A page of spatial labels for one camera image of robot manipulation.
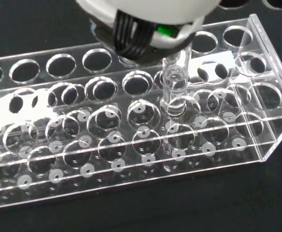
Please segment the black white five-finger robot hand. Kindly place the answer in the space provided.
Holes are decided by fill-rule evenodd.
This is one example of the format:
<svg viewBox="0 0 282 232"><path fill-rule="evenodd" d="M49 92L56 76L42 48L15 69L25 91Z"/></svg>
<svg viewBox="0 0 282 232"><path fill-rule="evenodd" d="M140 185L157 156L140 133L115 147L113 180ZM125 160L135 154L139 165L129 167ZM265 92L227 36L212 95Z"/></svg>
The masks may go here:
<svg viewBox="0 0 282 232"><path fill-rule="evenodd" d="M117 55L148 63L189 46L218 0L78 0L96 39Z"/></svg>

